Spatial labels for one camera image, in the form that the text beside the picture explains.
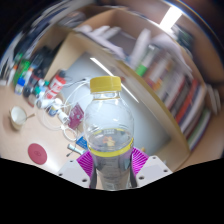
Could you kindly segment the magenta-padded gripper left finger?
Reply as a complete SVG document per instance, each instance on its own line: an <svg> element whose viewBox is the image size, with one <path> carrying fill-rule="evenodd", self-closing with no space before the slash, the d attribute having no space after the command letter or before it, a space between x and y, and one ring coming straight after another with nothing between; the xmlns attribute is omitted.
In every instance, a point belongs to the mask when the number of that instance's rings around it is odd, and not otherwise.
<svg viewBox="0 0 224 224"><path fill-rule="evenodd" d="M95 189L97 174L89 151L76 160L67 161L57 175L84 188Z"/></svg>

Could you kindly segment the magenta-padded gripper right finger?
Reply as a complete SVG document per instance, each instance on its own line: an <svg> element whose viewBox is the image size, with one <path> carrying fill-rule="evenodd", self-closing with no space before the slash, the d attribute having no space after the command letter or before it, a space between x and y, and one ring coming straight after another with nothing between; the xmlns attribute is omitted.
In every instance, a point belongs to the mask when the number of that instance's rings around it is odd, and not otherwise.
<svg viewBox="0 0 224 224"><path fill-rule="evenodd" d="M159 157L148 156L138 148L133 149L130 171L130 182L133 188L146 186L170 174L172 171Z"/></svg>

